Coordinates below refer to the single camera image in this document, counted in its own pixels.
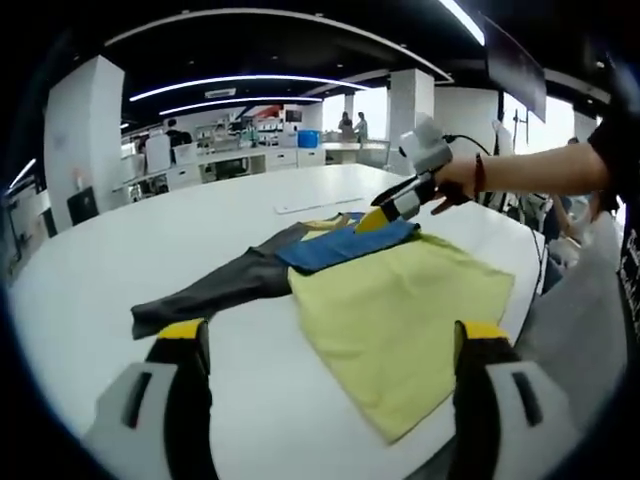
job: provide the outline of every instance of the bracelet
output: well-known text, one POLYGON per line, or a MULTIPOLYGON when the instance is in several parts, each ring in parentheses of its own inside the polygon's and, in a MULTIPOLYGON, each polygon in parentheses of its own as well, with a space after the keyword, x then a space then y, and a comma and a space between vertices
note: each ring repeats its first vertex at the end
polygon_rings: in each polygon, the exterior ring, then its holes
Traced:
POLYGON ((479 153, 476 153, 476 173, 473 184, 473 197, 475 201, 478 201, 480 192, 484 191, 484 184, 486 181, 486 175, 484 172, 484 163, 482 163, 482 157, 479 153))

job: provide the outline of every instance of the blue cloth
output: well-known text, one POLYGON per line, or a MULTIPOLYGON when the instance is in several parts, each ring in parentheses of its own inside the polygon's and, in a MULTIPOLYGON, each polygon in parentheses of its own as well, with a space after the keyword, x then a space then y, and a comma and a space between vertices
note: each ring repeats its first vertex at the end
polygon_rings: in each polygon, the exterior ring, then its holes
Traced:
POLYGON ((415 223, 396 220, 374 232, 355 233, 347 225, 316 238, 281 248, 276 255, 300 273, 315 273, 370 253, 399 245, 418 228, 415 223))

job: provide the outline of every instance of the black sleeve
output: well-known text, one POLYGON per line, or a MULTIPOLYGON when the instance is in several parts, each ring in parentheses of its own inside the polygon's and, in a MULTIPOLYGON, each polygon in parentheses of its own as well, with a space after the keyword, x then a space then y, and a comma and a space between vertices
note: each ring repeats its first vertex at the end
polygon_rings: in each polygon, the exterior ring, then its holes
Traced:
POLYGON ((589 137, 589 143, 604 161, 613 190, 625 202, 640 190, 640 120, 618 110, 605 118, 589 137))

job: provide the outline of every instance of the white pillar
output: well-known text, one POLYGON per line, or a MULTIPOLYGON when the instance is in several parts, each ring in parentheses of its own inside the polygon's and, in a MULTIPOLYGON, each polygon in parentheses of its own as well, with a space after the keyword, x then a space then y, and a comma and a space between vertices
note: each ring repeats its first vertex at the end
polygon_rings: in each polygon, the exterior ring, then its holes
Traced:
POLYGON ((575 112, 575 135, 581 142, 586 142, 593 131, 598 126, 595 118, 587 117, 582 113, 575 112))
POLYGON ((59 232, 72 226, 67 199, 92 186, 100 213, 116 206, 120 169, 120 117, 124 71, 96 57, 49 92, 44 129, 44 168, 59 232))
POLYGON ((355 95, 352 93, 351 95, 344 96, 344 111, 349 114, 349 118, 353 120, 353 100, 355 95))
POLYGON ((421 115, 433 117, 433 77, 420 70, 391 73, 389 141, 397 147, 400 136, 412 130, 421 115))

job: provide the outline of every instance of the white table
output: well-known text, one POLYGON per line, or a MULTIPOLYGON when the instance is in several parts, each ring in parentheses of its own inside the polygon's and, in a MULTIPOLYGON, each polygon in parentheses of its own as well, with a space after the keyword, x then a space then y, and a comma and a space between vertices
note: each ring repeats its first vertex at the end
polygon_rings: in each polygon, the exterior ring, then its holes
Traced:
MULTIPOLYGON (((249 176, 114 210, 46 242, 10 295, 35 378, 76 435, 100 393, 153 339, 131 338, 132 305, 177 291, 300 220, 365 211, 399 177, 362 165, 249 176), (317 205, 287 215, 274 207, 317 205)), ((502 327, 516 338, 538 277, 531 231, 473 203, 417 221, 515 274, 502 327)), ((220 478, 402 479, 454 433, 446 401, 392 446, 364 420, 298 328, 292 296, 221 312, 210 323, 211 447, 220 478)))

